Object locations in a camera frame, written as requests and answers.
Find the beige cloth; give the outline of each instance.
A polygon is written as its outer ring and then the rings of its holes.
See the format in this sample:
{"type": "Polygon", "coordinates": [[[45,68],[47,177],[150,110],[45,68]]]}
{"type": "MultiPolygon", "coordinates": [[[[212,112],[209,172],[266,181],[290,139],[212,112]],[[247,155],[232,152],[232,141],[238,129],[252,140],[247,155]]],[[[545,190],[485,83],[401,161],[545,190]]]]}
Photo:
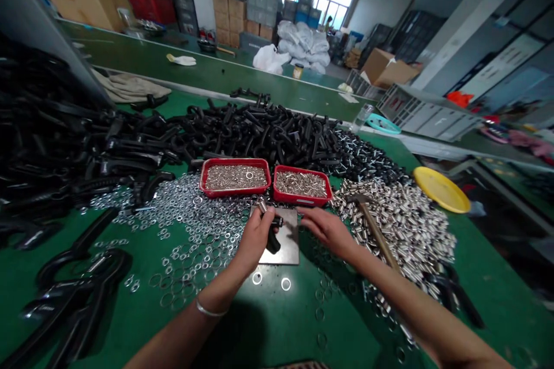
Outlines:
{"type": "Polygon", "coordinates": [[[93,74],[100,81],[110,99],[116,104],[130,104],[146,101],[146,95],[160,98],[171,92],[171,89],[131,74],[112,75],[106,78],[96,70],[93,74]]]}

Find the teal plastic lid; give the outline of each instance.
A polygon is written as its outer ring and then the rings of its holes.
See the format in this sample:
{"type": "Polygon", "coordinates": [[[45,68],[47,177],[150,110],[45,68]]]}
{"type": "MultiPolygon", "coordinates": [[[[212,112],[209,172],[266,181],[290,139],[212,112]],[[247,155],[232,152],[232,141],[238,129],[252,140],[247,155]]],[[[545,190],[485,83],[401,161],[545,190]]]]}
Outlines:
{"type": "Polygon", "coordinates": [[[366,124],[375,130],[382,131],[387,134],[400,134],[402,132],[402,129],[395,123],[392,123],[385,117],[377,114],[370,115],[366,121],[366,124]]]}

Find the white glove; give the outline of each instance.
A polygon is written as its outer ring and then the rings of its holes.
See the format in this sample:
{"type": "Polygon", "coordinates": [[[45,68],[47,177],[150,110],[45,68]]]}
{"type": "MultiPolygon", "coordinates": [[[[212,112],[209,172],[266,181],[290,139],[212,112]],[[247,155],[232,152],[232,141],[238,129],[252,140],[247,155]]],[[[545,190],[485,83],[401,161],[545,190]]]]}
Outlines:
{"type": "Polygon", "coordinates": [[[194,59],[193,57],[186,57],[186,56],[175,57],[171,54],[167,54],[166,57],[170,62],[176,63],[178,65],[183,65],[183,66],[194,66],[194,65],[196,65],[196,59],[194,59]]]}

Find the silver bracelet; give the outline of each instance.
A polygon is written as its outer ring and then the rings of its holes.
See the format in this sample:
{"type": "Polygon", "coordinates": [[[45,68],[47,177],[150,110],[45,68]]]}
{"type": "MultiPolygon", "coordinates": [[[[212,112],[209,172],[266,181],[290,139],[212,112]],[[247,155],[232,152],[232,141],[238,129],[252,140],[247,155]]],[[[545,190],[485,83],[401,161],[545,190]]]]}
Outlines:
{"type": "Polygon", "coordinates": [[[212,313],[200,305],[198,298],[196,298],[196,308],[198,308],[199,312],[204,313],[206,316],[210,316],[210,317],[223,317],[224,315],[227,314],[227,311],[228,311],[228,310],[224,311],[223,313],[212,313]]]}

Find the hammer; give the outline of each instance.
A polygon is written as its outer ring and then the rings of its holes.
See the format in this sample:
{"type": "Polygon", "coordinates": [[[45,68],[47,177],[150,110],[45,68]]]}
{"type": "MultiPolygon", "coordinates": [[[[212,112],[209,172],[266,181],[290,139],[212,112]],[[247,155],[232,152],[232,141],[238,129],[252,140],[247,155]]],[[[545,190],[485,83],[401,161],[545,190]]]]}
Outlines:
{"type": "Polygon", "coordinates": [[[372,202],[372,200],[367,196],[358,193],[349,197],[348,202],[355,202],[360,207],[362,213],[364,214],[365,220],[368,223],[369,229],[371,229],[371,233],[373,234],[373,237],[375,238],[379,249],[385,256],[387,263],[392,267],[393,270],[400,273],[400,266],[392,256],[392,253],[388,248],[387,241],[381,233],[381,229],[379,229],[379,226],[375,223],[375,219],[373,219],[373,216],[371,216],[371,213],[369,213],[368,202],[372,202]]]}

